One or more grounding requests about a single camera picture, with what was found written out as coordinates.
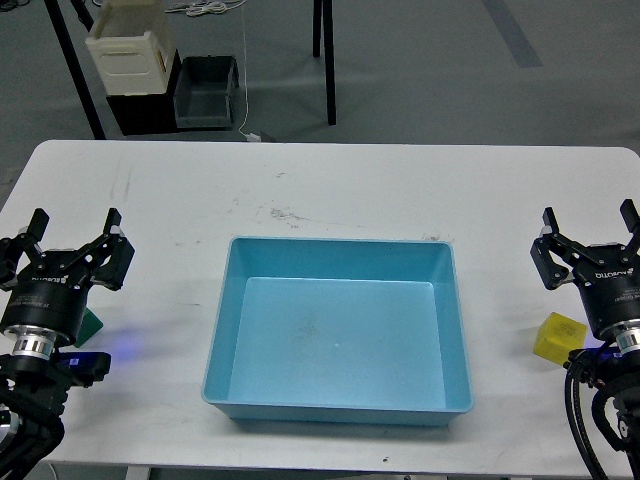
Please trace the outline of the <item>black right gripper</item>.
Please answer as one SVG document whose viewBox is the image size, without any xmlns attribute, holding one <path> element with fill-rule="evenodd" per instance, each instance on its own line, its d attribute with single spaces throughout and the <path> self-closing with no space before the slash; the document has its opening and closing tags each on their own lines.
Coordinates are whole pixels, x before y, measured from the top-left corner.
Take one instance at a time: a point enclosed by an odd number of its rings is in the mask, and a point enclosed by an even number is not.
<svg viewBox="0 0 640 480">
<path fill-rule="evenodd" d="M 634 201 L 625 199 L 620 213 L 631 239 L 626 246 L 589 246 L 564 236 L 552 207 L 542 214 L 544 226 L 530 254 L 547 290 L 575 283 L 596 338 L 613 338 L 614 327 L 639 322 L 639 223 Z"/>
</svg>

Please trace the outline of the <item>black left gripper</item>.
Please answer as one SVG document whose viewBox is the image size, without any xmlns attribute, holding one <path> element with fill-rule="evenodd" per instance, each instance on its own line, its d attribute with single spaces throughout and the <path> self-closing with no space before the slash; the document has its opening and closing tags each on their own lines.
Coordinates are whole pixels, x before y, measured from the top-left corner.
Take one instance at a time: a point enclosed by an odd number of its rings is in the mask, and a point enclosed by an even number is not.
<svg viewBox="0 0 640 480">
<path fill-rule="evenodd" d="M 1 290 L 10 294 L 1 318 L 1 332 L 18 335 L 28 330 L 55 335 L 58 346 L 76 343 L 85 314 L 88 291 L 99 285 L 120 290 L 135 249 L 123 233 L 122 216 L 110 208 L 103 232 L 82 246 L 45 253 L 39 242 L 49 222 L 36 208 L 30 223 L 14 238 L 1 239 Z M 30 263 L 18 274 L 20 258 Z"/>
</svg>

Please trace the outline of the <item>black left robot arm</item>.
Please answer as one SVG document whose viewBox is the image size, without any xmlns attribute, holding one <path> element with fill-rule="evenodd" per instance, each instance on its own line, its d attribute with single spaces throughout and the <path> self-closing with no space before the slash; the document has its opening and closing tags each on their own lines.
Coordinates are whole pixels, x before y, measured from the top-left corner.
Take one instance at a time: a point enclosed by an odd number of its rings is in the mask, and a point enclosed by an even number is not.
<svg viewBox="0 0 640 480">
<path fill-rule="evenodd" d="M 1 288 L 9 293 L 1 333 L 14 340 L 1 357 L 1 476 L 23 479 L 63 440 L 61 419 L 68 392 L 88 388 L 108 374 L 104 352 L 70 352 L 88 321 L 94 286 L 119 290 L 135 249 L 109 210 L 102 233 L 78 249 L 41 249 L 48 214 L 34 211 L 27 227 L 1 241 Z"/>
</svg>

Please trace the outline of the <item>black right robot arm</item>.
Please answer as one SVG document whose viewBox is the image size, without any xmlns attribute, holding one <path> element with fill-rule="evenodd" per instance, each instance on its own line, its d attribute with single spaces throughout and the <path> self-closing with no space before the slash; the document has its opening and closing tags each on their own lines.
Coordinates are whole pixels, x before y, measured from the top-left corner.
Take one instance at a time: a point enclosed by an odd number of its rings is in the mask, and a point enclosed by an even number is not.
<svg viewBox="0 0 640 480">
<path fill-rule="evenodd" d="M 594 479 L 606 473 L 586 430 L 581 385 L 595 391 L 595 426 L 613 450 L 626 455 L 632 476 L 639 476 L 639 213 L 630 199 L 620 213 L 631 235 L 627 244 L 585 246 L 564 236 L 553 209 L 546 208 L 530 250 L 546 289 L 577 287 L 591 333 L 601 343 L 572 350 L 564 363 L 569 428 Z"/>
</svg>

